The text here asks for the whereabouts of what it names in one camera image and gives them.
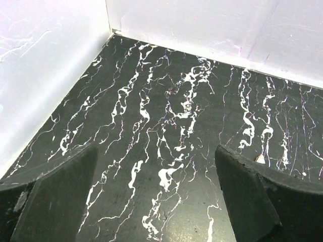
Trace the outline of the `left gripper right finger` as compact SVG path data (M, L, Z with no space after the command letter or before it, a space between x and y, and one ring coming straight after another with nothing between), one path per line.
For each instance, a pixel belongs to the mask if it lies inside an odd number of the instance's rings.
M218 145L215 164L236 241L322 241L322 184Z

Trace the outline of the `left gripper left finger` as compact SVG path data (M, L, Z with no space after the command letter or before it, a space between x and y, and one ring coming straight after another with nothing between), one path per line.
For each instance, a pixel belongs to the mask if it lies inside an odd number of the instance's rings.
M94 144L1 179L1 241L75 241L98 161Z

